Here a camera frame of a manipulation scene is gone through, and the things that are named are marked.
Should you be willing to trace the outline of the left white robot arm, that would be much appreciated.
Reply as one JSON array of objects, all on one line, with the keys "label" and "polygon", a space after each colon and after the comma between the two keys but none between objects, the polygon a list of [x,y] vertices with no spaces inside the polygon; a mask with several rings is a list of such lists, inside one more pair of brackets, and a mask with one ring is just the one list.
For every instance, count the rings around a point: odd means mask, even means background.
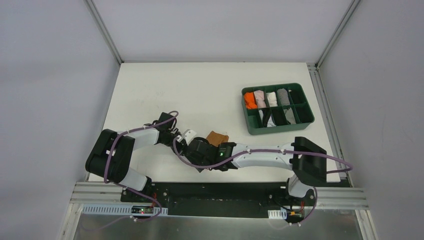
[{"label": "left white robot arm", "polygon": [[102,130],[85,162],[85,170],[106,183],[133,189],[140,202],[149,201],[153,195],[149,186],[152,180],[130,167],[133,151],[156,144],[170,146],[178,135],[174,130],[178,114],[176,110],[162,112],[153,123],[120,133]]}]

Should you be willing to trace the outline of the green divided plastic tray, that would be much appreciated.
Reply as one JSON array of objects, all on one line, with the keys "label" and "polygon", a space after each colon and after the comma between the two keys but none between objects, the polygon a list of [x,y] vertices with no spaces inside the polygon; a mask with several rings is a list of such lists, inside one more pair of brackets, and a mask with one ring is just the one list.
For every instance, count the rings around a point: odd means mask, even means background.
[{"label": "green divided plastic tray", "polygon": [[[286,89],[290,100],[290,105],[281,105],[277,90]],[[243,95],[245,93],[261,90],[265,95],[266,108],[247,109]],[[266,93],[275,92],[277,96],[278,106],[270,107]],[[303,87],[299,83],[284,83],[274,85],[261,85],[245,87],[241,90],[242,108],[246,122],[247,131],[251,135],[274,134],[290,131],[298,131],[306,129],[315,121],[315,116],[312,112]],[[289,124],[286,120],[284,109],[292,108],[296,120],[296,124]],[[261,118],[259,115],[260,109],[270,109],[275,127],[261,127]]]}]

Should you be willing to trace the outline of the brown underwear beige waistband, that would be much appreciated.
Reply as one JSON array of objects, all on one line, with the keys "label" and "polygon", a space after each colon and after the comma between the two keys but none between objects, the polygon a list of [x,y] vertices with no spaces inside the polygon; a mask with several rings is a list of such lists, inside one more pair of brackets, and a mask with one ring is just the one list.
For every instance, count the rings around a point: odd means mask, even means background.
[{"label": "brown underwear beige waistband", "polygon": [[206,140],[209,144],[218,147],[222,143],[227,143],[229,141],[229,136],[211,131],[206,137]]}]

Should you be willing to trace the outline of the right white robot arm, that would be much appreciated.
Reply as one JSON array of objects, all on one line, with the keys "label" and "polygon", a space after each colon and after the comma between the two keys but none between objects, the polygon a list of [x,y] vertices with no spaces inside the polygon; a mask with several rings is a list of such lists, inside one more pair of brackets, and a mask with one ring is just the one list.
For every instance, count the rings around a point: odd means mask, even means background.
[{"label": "right white robot arm", "polygon": [[267,167],[290,170],[284,190],[284,200],[296,205],[314,187],[327,184],[326,151],[305,137],[277,146],[255,146],[224,142],[214,146],[201,137],[174,144],[174,152],[199,172],[204,169],[222,172],[247,167]]}]

